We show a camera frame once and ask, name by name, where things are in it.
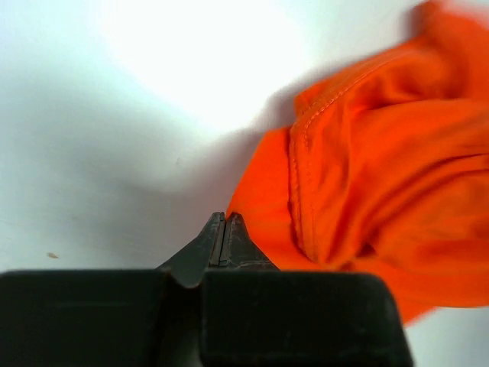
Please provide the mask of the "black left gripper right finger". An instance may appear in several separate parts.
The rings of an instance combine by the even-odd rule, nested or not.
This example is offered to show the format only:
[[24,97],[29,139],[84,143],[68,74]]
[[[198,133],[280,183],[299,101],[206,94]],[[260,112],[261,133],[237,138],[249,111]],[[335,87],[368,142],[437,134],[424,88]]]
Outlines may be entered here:
[[217,235],[209,259],[210,268],[277,271],[278,267],[254,244],[241,214],[217,215]]

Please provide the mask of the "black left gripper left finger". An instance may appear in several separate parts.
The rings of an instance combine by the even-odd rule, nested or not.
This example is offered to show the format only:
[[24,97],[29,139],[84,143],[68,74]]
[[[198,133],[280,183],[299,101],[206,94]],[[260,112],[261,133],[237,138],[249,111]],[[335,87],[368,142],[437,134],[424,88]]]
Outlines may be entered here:
[[213,213],[199,234],[157,269],[181,287],[197,287],[206,270],[219,264],[224,234],[225,214]]

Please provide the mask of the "orange t shirt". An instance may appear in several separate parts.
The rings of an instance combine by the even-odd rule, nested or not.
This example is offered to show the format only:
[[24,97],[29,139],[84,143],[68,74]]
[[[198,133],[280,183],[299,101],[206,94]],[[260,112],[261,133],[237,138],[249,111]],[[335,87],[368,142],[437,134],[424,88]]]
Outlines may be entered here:
[[488,27],[444,2],[302,91],[228,207],[280,269],[382,278],[409,323],[488,303]]

